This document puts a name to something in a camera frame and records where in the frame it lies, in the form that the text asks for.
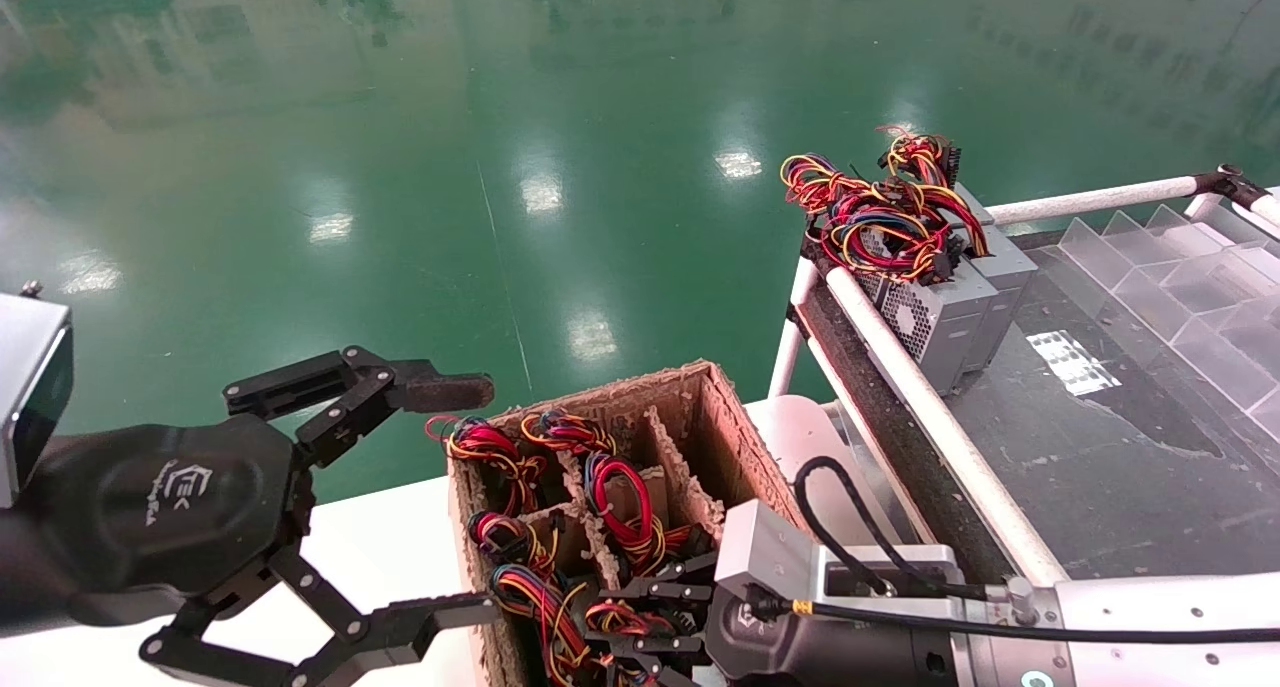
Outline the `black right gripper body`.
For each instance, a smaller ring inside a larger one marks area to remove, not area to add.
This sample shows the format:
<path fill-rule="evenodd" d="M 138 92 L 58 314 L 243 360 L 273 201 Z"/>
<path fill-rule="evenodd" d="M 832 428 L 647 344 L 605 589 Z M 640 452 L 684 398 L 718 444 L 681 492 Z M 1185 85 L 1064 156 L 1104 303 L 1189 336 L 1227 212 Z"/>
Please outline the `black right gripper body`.
<path fill-rule="evenodd" d="M 705 651 L 730 686 L 956 686 L 948 635 L 788 614 L 762 620 L 716 590 Z"/>

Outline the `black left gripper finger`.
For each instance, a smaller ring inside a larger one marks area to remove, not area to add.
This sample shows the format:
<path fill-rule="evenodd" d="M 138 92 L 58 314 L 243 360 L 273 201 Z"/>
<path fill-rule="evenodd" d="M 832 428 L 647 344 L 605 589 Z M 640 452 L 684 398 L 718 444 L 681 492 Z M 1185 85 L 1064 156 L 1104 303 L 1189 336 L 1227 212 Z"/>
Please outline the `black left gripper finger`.
<path fill-rule="evenodd" d="M 275 585 L 284 585 L 332 631 L 312 656 L 293 664 L 206 641 L 216 619 L 248 606 Z M 444 631 L 499 617 L 500 608 L 486 592 L 390 603 L 362 614 L 297 548 L 284 548 L 186 600 L 170 624 L 142 642 L 138 656 L 165 675 L 201 686 L 353 686 L 370 672 L 420 663 Z"/>
<path fill-rule="evenodd" d="M 311 406 L 320 413 L 294 432 L 300 461 L 325 468 L 403 409 L 438 415 L 480 409 L 495 394 L 489 374 L 442 374 L 430 359 L 383 359 L 360 345 L 312 356 L 229 383 L 229 415 L 274 421 Z"/>

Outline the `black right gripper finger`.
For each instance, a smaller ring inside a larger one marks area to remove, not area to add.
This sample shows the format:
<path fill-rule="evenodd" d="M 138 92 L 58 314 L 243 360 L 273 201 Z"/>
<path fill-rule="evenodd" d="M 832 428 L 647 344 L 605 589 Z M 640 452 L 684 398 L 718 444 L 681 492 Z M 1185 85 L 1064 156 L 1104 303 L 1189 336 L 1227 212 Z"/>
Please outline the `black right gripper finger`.
<path fill-rule="evenodd" d="M 617 590 L 602 590 L 600 600 L 709 605 L 716 592 L 717 562 L 717 555 L 698 555 L 684 562 L 672 562 L 655 574 L 631 576 Z"/>
<path fill-rule="evenodd" d="M 698 667 L 712 667 L 698 636 L 588 632 L 585 640 L 605 669 L 604 686 L 698 686 Z"/>

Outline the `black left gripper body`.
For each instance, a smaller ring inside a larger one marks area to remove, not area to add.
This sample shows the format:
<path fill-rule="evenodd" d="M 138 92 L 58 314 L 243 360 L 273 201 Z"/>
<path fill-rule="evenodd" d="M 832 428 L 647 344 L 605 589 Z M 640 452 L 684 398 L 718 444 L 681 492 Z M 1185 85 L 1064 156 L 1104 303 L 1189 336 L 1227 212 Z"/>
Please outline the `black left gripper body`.
<path fill-rule="evenodd" d="M 252 415 L 55 438 L 22 494 L 24 626 L 175 614 L 270 551 L 314 509 L 294 445 Z"/>

